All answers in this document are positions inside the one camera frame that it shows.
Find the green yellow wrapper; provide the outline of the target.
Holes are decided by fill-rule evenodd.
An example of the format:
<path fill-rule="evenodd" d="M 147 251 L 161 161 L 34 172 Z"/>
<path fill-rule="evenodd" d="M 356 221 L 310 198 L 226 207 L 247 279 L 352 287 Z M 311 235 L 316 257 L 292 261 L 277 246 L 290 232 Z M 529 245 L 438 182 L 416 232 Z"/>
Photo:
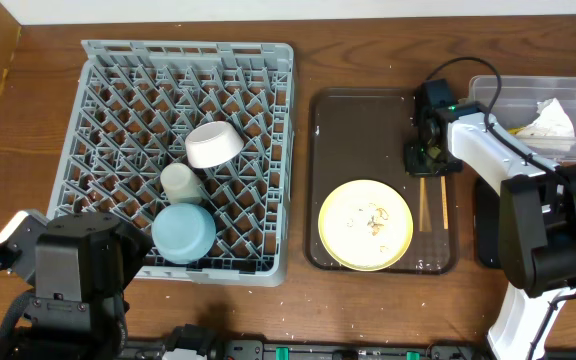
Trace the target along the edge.
<path fill-rule="evenodd" d="M 520 133 L 524 129 L 525 129 L 525 127 L 520 127 L 520 128 L 507 129 L 506 131 L 511 135 L 517 135 L 518 133 Z"/>

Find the white napkin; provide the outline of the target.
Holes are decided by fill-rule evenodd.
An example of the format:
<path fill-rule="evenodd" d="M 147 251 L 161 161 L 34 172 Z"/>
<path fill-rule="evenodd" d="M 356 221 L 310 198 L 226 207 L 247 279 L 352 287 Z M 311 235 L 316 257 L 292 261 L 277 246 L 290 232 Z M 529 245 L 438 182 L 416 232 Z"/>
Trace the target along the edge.
<path fill-rule="evenodd" d="M 553 151 L 569 151 L 576 143 L 575 130 L 557 98 L 537 103 L 537 118 L 515 136 L 528 146 Z"/>

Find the pink white bowl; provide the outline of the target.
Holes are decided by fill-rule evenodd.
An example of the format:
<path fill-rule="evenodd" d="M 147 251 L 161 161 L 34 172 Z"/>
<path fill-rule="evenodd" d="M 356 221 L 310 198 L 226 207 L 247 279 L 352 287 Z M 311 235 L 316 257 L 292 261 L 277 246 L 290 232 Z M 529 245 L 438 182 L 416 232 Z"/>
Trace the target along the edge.
<path fill-rule="evenodd" d="M 226 121 L 213 121 L 190 132 L 185 139 L 186 155 L 194 168 L 211 168 L 237 156 L 244 142 Z"/>

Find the white plastic cup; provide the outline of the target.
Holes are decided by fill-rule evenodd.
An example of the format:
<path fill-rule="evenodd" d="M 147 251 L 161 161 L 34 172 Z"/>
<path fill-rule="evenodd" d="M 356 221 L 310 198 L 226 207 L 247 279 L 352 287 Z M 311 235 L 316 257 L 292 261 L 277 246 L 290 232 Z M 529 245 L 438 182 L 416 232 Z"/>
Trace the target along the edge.
<path fill-rule="evenodd" d="M 201 180 L 183 163 L 167 165 L 161 172 L 160 182 L 170 204 L 200 204 L 202 201 Z"/>

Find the light blue bowl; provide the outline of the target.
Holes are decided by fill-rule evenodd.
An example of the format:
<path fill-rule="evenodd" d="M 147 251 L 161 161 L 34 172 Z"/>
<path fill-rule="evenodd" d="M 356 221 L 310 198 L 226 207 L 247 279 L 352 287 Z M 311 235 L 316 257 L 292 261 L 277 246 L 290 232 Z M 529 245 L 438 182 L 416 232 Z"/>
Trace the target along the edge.
<path fill-rule="evenodd" d="M 187 264 L 205 256 L 216 239 L 216 224 L 203 207 L 191 203 L 163 209 L 151 227 L 154 246 L 167 261 Z"/>

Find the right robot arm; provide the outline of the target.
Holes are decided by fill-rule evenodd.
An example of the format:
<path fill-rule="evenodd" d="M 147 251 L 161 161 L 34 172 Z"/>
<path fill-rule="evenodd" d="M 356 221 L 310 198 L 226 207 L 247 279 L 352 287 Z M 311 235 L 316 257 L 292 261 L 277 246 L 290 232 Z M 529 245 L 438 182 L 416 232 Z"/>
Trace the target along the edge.
<path fill-rule="evenodd" d="M 460 104 L 443 79 L 415 91 L 411 176 L 469 165 L 496 192 L 498 258 L 509 285 L 487 334 L 495 359 L 542 359 L 560 309 L 576 300 L 576 165 L 561 166 L 510 135 L 479 102 Z"/>

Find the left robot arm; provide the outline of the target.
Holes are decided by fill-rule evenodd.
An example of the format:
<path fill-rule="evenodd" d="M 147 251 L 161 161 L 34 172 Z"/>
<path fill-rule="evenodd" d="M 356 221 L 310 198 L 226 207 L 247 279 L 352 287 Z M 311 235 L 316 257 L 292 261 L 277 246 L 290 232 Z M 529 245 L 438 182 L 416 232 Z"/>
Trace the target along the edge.
<path fill-rule="evenodd" d="M 153 247 L 124 219 L 25 210 L 0 232 L 0 271 L 22 278 L 0 325 L 0 359 L 113 359 L 128 333 L 124 290 Z"/>

